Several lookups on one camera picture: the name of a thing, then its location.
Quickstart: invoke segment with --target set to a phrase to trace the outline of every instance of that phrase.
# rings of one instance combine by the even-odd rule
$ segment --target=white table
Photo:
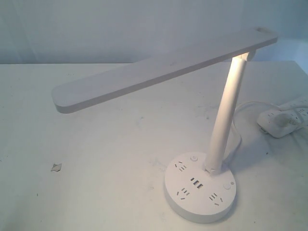
[[[0,65],[1,231],[307,230],[308,132],[260,133],[262,105],[235,119],[243,144],[230,165],[238,189],[225,219],[195,224],[165,200],[169,161],[208,149],[230,63],[73,114],[56,111],[53,87],[122,65]],[[295,62],[249,63],[239,103],[281,104],[307,88]],[[62,170],[51,172],[54,163]]]

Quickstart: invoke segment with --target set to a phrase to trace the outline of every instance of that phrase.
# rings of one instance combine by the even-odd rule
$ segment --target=desk lamp
[[[262,27],[232,33],[173,53],[60,85],[52,90],[57,110],[71,113],[232,58],[209,153],[184,153],[165,172],[165,195],[179,215],[197,223],[219,220],[236,195],[233,174],[223,163],[246,62],[277,34]]]

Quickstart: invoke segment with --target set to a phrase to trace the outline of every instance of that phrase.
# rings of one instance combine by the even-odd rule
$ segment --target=power strip
[[[282,104],[281,109],[308,106],[308,95]],[[264,131],[275,138],[281,138],[295,130],[308,126],[308,108],[295,108],[287,111],[279,111],[272,108],[262,112],[257,123]]]

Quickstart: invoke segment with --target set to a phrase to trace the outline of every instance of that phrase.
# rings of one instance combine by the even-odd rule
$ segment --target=lamp base
[[[196,223],[210,223],[225,216],[235,199],[236,184],[231,171],[204,171],[205,153],[184,153],[174,158],[165,173],[165,195],[171,208]]]

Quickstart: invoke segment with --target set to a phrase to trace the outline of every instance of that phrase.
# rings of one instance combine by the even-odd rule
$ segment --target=white wall
[[[135,62],[251,26],[281,35],[255,60],[292,60],[307,0],[3,0],[0,63]]]

